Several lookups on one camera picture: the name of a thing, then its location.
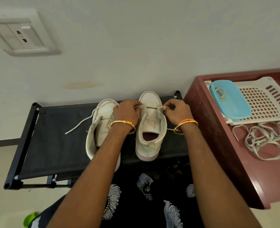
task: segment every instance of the maroon plastic furniture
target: maroon plastic furniture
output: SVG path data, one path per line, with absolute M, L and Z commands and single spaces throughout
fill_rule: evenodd
M 249 207 L 257 209 L 269 209 L 270 203 L 280 201 L 280 159 L 262 161 L 253 155 L 244 145 L 247 132 L 243 127 L 235 129 L 240 141 L 235 139 L 205 81 L 251 81 L 264 76 L 271 76 L 280 85 L 280 69 L 205 75 L 195 78 L 184 98 L 217 161 Z M 271 144 L 260 149 L 265 157 L 279 152 Z

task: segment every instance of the brown stain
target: brown stain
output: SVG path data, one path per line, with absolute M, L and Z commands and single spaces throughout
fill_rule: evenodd
M 98 86 L 104 86 L 104 83 L 95 83 L 92 81 L 78 81 L 78 82 L 70 82 L 64 86 L 65 89 L 71 90 L 81 90 L 87 88 L 94 88 Z

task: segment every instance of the baseboard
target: baseboard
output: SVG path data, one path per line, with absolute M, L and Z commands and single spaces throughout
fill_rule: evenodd
M 18 145 L 19 141 L 20 141 L 20 138 L 0 140 L 0 147 L 1 146 L 14 146 L 14 145 Z

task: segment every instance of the blue plastic container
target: blue plastic container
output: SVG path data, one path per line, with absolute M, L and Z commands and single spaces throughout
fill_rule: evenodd
M 221 88 L 225 93 L 225 98 L 220 100 L 220 93 L 216 92 L 216 88 Z M 237 121 L 250 117 L 251 108 L 239 90 L 239 88 L 229 80 L 217 80 L 211 83 L 210 92 L 217 103 L 220 111 L 226 117 Z

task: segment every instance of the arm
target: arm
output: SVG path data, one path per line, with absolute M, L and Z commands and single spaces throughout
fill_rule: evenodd
M 115 120 L 126 120 L 134 125 L 140 117 L 138 100 L 125 100 L 114 107 Z M 102 146 L 55 212 L 47 228 L 99 227 L 115 172 L 116 163 L 125 137 L 132 127 L 115 123 Z
M 175 125 L 193 118 L 189 105 L 171 99 L 165 114 Z M 181 126 L 189 157 L 200 215 L 205 227 L 261 227 L 250 208 L 222 170 L 195 123 Z

